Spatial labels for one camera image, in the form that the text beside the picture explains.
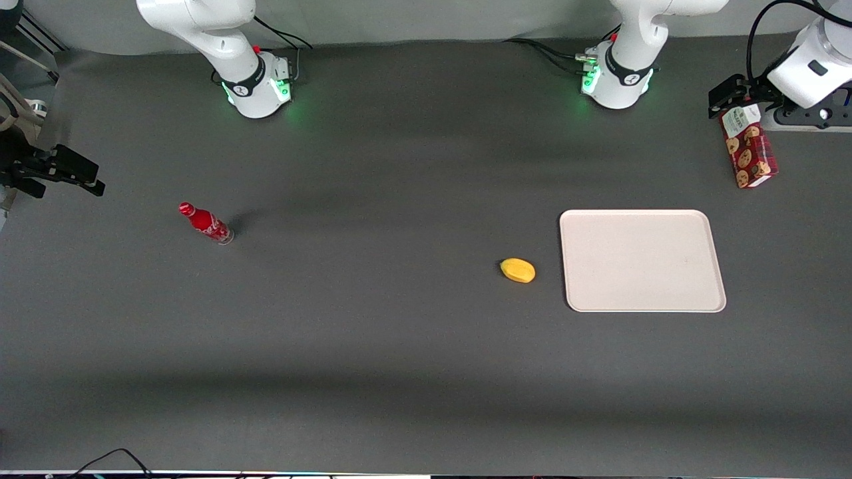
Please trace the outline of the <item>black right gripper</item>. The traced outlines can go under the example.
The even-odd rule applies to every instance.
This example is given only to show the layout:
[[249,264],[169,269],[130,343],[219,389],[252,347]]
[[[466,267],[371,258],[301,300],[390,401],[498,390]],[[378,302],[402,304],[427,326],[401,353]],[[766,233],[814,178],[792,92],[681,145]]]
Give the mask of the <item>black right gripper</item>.
[[[54,156],[56,170],[51,170]],[[106,185],[97,179],[98,171],[97,164],[65,145],[42,150],[31,146],[21,132],[1,133],[1,184],[4,188],[42,199],[46,187],[36,180],[39,177],[69,183],[95,197],[103,197]]]

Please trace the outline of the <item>pale grey left gripper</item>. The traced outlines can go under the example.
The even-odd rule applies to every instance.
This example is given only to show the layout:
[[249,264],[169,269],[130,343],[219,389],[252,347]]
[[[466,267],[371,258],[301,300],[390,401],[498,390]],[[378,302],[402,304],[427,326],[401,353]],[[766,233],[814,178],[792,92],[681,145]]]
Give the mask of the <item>pale grey left gripper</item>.
[[761,119],[761,126],[768,131],[851,132],[850,106],[780,108],[784,105],[784,94],[769,79],[753,79],[749,85],[743,74],[730,76],[708,92],[708,118],[745,106],[749,100],[775,108]]

